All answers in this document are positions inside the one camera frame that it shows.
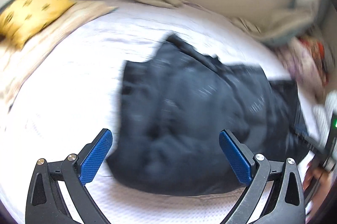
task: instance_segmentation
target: mattress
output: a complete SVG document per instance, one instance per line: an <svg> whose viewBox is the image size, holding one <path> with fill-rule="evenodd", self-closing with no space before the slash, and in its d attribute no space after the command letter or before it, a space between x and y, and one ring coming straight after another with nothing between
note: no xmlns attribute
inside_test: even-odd
<svg viewBox="0 0 337 224"><path fill-rule="evenodd" d="M99 17L65 38L22 86L0 135L0 199L24 223L28 186L36 161L64 160L90 143L102 128L118 142L119 92L125 60L149 60L160 41L175 32L203 54L225 64L260 65L269 79L288 79L275 55L226 18L186 3L164 9L132 0L105 0L118 10ZM299 89L309 133L317 137L315 99ZM308 155L300 164L303 178ZM60 183L74 220L82 223ZM173 197L143 193L114 180L103 163L86 185L111 223L220 223L243 189L220 195ZM268 184L251 220L259 217Z"/></svg>

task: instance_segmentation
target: blue gripper pad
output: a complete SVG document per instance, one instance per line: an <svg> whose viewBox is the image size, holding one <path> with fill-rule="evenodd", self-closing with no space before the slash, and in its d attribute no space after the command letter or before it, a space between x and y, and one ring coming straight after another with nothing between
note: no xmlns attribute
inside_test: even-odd
<svg viewBox="0 0 337 224"><path fill-rule="evenodd" d="M82 163L80 181L83 186L92 182L111 146L112 133L107 130Z"/></svg>
<svg viewBox="0 0 337 224"><path fill-rule="evenodd" d="M219 144L239 182L248 186L252 182L251 169L239 148L224 131L219 135Z"/></svg>

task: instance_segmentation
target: pillow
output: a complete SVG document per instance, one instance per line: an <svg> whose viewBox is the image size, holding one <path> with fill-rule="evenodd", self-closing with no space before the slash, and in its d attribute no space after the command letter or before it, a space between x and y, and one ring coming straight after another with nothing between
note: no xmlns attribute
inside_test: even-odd
<svg viewBox="0 0 337 224"><path fill-rule="evenodd" d="M0 33L18 49L59 18L74 0L15 0L0 15Z"/></svg>

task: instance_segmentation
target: metal screw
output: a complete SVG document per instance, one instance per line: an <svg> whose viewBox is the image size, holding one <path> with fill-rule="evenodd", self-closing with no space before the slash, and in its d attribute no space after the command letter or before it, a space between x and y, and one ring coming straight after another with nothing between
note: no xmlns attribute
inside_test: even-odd
<svg viewBox="0 0 337 224"><path fill-rule="evenodd" d="M69 161L74 161L75 159L76 159L76 154L72 153L72 154L68 155Z"/></svg>
<svg viewBox="0 0 337 224"><path fill-rule="evenodd" d="M256 157L256 159L257 159L258 161L263 161L263 160L265 160L264 155L262 155L262 154L260 154L260 153L258 153L255 157Z"/></svg>
<svg viewBox="0 0 337 224"><path fill-rule="evenodd" d="M37 161L37 165L42 165L44 163L44 159L43 158L40 158L38 161Z"/></svg>
<svg viewBox="0 0 337 224"><path fill-rule="evenodd" d="M295 160L293 160L292 158L288 158L287 159L287 162L291 165L294 165L295 164Z"/></svg>

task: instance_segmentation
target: patterned fabric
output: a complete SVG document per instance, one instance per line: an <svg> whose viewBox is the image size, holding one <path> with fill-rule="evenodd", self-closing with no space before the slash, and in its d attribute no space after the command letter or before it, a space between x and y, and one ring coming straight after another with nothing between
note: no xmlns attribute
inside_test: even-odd
<svg viewBox="0 0 337 224"><path fill-rule="evenodd" d="M32 37L21 51L13 48L8 39L0 43L0 129L5 127L4 119L22 84L51 50L78 27L115 9L102 1L76 1L58 20Z"/></svg>
<svg viewBox="0 0 337 224"><path fill-rule="evenodd" d="M0 15L0 33L18 49L75 4L74 0L15 0Z"/></svg>
<svg viewBox="0 0 337 224"><path fill-rule="evenodd" d="M275 49L278 59L282 62L291 77L297 83L317 98L322 98L324 88L319 70L311 54L297 39L293 38L288 45Z"/></svg>
<svg viewBox="0 0 337 224"><path fill-rule="evenodd" d="M324 69L325 50L323 43L321 43L319 39L308 35L299 37L299 41L307 48L308 52L312 56L323 86L327 85L328 79Z"/></svg>

